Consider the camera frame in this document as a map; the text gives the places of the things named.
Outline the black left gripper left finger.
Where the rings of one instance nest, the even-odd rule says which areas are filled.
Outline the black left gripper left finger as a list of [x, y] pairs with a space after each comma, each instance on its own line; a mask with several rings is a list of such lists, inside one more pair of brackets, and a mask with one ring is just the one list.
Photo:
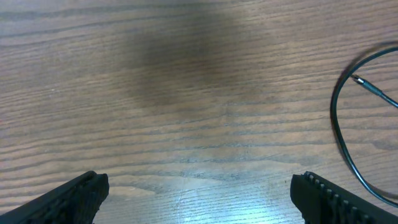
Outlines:
[[108, 175], [91, 170], [1, 215], [1, 223], [92, 224], [108, 194]]

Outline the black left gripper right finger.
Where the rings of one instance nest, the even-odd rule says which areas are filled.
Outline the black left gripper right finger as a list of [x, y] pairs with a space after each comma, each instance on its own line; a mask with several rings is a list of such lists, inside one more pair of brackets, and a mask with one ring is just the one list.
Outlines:
[[292, 176], [290, 198], [305, 223], [397, 224], [396, 215], [309, 171]]

